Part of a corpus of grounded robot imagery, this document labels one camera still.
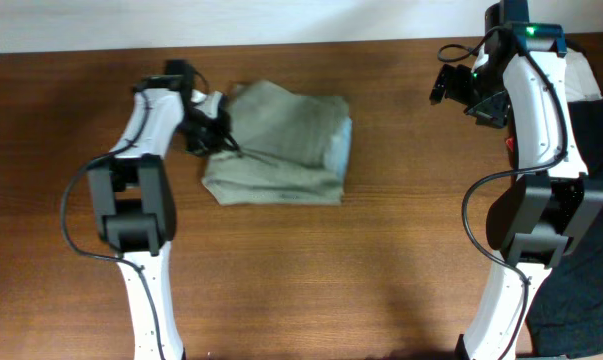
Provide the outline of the khaki green shorts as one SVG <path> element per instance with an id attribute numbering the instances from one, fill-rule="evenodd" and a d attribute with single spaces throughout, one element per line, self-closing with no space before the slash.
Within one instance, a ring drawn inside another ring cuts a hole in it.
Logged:
<path id="1" fill-rule="evenodd" d="M 339 205 L 352 141 L 342 96 L 293 93 L 258 81 L 233 89 L 238 152 L 209 158 L 202 184 L 221 205 Z"/>

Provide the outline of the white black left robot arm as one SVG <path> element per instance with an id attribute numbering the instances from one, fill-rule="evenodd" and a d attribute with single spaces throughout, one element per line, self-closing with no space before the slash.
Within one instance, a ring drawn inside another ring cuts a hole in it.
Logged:
<path id="1" fill-rule="evenodd" d="M 159 75 L 133 88 L 125 130 L 87 167 L 99 238 L 112 250 L 130 310 L 136 359 L 186 356 L 174 315 L 170 253 L 177 230 L 176 204 L 165 157 L 176 135 L 187 153 L 208 157 L 239 146 L 220 92 L 200 92 L 201 74 L 185 60 L 165 63 Z"/>

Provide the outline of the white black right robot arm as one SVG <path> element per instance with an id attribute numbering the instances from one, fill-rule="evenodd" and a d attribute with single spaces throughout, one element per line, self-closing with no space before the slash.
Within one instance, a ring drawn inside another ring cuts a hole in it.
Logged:
<path id="1" fill-rule="evenodd" d="M 485 12 L 485 35 L 465 50 L 473 66 L 443 58 L 429 100 L 464 105 L 477 124 L 507 128 L 514 140 L 511 169 L 487 175 L 466 191 L 461 217 L 488 182 L 511 186 L 486 217 L 492 265 L 478 312 L 460 334 L 463 360 L 513 359 L 539 287 L 572 253 L 603 208 L 603 182 L 592 179 L 572 130 L 566 96 L 568 46 L 558 24 L 535 23 L 527 2 L 501 0 Z"/>

